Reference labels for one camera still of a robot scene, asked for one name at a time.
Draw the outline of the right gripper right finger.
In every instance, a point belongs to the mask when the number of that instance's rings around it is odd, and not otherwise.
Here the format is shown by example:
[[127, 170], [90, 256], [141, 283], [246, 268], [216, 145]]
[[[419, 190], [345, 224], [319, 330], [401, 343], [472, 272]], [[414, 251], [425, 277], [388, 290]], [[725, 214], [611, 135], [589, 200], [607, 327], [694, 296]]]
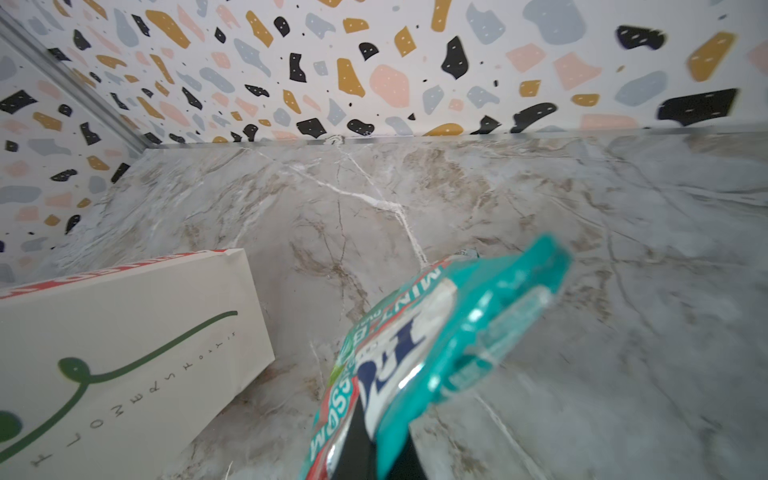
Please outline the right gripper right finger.
[[385, 479], [427, 480], [411, 435], [407, 436], [405, 445]]

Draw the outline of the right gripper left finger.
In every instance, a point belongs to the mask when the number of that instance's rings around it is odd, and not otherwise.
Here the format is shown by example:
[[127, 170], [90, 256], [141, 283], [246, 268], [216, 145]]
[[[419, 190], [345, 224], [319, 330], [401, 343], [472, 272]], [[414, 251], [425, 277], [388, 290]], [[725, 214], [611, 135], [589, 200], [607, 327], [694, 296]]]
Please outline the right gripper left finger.
[[332, 480], [376, 480], [376, 446], [370, 439], [362, 403], [355, 405]]

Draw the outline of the teal Fox's candy packet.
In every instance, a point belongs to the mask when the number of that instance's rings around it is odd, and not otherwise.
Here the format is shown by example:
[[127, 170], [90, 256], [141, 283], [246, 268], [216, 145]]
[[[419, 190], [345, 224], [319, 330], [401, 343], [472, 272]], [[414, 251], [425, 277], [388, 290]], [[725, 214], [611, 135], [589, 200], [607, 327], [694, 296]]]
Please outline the teal Fox's candy packet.
[[376, 446], [377, 479], [385, 479], [410, 424], [497, 367], [553, 302], [571, 263], [550, 235], [517, 255], [483, 258], [464, 250], [381, 300], [341, 345], [301, 477], [331, 479], [360, 401]]

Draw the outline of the white paper gift bag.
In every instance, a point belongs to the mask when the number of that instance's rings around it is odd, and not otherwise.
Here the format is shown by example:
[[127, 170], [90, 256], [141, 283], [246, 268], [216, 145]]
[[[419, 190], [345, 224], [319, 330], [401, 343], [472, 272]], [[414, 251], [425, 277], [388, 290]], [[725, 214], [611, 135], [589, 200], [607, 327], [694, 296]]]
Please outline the white paper gift bag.
[[274, 360], [246, 253], [1, 292], [1, 475], [153, 479]]

